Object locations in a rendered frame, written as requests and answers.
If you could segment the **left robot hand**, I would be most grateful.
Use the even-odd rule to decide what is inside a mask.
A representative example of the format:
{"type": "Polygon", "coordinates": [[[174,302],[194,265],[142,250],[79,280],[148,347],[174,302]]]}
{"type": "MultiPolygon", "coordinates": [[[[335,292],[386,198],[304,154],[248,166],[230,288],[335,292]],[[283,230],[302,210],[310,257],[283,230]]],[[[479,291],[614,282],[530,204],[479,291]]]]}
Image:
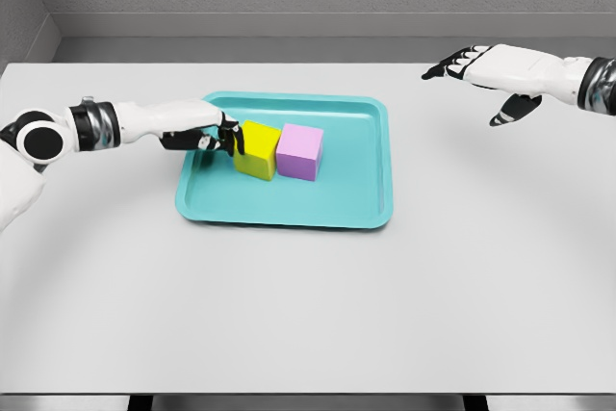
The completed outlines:
{"type": "Polygon", "coordinates": [[[179,100],[154,107],[161,145],[167,150],[225,151],[243,155],[240,122],[203,99],[179,100]]]}

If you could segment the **teal tray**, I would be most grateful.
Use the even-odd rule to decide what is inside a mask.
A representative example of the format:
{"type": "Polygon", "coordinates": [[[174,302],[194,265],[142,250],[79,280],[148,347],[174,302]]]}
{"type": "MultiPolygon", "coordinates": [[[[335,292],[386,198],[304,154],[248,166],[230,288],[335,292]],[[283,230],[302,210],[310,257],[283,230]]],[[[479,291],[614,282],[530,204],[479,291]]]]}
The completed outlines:
{"type": "Polygon", "coordinates": [[[206,101],[239,121],[323,130],[316,181],[237,172],[230,157],[187,153],[175,206],[196,221],[374,229],[394,210],[389,121],[370,97],[217,91],[206,101]]]}

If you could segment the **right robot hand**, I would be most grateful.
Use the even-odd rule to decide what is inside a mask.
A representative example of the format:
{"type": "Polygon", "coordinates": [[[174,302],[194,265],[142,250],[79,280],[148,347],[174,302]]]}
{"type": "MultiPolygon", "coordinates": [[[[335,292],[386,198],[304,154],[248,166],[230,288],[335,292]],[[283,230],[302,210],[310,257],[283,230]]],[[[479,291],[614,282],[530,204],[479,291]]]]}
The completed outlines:
{"type": "Polygon", "coordinates": [[[546,92],[547,71],[560,59],[548,53],[506,44],[474,45],[454,52],[422,75],[424,80],[450,77],[487,90],[509,94],[492,127],[518,121],[536,110],[546,92]]]}

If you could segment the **pink cube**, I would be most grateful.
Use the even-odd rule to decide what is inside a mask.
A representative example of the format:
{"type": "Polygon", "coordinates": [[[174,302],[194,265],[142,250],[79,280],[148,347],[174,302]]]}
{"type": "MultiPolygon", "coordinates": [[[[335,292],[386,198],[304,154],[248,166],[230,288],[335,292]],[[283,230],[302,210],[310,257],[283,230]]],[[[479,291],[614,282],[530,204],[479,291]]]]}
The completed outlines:
{"type": "Polygon", "coordinates": [[[322,156],[323,130],[286,123],[276,148],[277,172],[286,177],[315,181],[322,156]]]}

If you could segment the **yellow cube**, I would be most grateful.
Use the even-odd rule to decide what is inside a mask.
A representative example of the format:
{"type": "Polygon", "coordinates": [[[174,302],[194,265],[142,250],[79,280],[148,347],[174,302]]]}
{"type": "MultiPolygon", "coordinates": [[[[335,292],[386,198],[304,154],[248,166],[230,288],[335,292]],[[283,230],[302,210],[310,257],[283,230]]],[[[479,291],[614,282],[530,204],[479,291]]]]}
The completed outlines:
{"type": "Polygon", "coordinates": [[[235,170],[270,181],[276,172],[276,149],[282,131],[251,120],[246,120],[242,129],[244,154],[234,154],[235,170]]]}

